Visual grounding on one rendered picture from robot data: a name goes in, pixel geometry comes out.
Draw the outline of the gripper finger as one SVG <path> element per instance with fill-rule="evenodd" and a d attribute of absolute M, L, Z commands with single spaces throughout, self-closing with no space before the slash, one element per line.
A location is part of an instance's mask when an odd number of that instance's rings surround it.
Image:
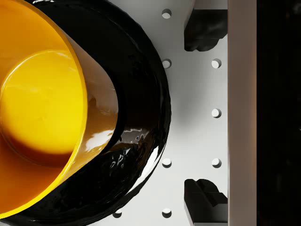
<path fill-rule="evenodd" d="M 184 49 L 205 52 L 228 33 L 226 9 L 193 9 L 184 30 Z"/>
<path fill-rule="evenodd" d="M 213 182 L 185 180 L 184 201 L 192 226 L 228 226 L 228 198 Z"/>

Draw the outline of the yellow bowl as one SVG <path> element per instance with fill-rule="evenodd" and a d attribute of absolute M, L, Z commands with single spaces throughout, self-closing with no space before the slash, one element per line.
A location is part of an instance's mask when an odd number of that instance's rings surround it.
<path fill-rule="evenodd" d="M 25 0 L 0 0 L 0 219 L 95 158 L 117 125 L 106 71 Z"/>

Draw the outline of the black plate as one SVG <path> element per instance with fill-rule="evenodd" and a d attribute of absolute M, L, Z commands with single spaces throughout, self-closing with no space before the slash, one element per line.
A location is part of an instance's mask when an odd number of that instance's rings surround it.
<path fill-rule="evenodd" d="M 104 150 L 38 203 L 4 218 L 11 226 L 87 226 L 122 208 L 171 122 L 165 70 L 151 40 L 108 0 L 25 0 L 70 35 L 111 78 L 119 116 Z"/>

